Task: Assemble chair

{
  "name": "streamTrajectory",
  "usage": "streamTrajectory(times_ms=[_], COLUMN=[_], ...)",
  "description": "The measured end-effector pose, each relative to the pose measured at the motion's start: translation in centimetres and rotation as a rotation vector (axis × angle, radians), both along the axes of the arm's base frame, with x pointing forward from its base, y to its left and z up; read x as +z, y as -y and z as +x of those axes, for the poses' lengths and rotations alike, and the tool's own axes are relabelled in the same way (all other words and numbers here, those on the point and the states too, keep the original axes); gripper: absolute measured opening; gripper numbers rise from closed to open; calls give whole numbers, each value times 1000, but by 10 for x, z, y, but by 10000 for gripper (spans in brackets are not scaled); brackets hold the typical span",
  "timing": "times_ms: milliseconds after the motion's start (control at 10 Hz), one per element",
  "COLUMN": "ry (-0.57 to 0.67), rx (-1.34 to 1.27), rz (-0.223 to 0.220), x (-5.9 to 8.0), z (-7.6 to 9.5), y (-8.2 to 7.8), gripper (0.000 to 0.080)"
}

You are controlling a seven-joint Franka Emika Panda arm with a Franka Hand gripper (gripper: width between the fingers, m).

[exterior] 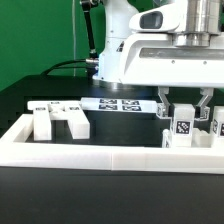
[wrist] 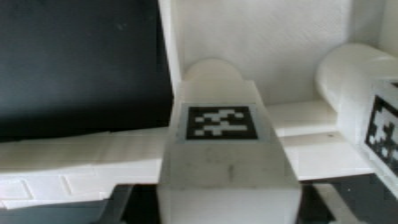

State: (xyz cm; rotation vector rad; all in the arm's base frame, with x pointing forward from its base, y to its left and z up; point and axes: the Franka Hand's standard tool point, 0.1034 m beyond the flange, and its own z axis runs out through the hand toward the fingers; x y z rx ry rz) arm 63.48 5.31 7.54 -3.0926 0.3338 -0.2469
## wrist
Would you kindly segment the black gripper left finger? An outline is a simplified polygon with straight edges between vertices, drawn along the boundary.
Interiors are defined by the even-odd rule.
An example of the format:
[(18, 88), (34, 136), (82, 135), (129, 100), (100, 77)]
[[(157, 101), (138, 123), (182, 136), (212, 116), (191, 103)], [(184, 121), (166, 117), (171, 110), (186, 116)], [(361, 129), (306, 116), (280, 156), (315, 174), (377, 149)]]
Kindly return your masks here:
[(130, 201), (132, 190), (132, 185), (116, 186), (97, 224), (127, 224), (125, 211)]

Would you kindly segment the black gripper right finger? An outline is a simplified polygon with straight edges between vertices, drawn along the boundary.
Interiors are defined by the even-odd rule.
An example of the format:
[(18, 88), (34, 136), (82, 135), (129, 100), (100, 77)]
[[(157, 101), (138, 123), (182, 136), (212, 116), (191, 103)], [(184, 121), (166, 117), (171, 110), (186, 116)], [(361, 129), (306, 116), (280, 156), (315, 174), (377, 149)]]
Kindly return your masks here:
[(331, 184), (315, 184), (313, 187), (337, 219), (333, 224), (365, 224), (354, 215), (335, 186)]

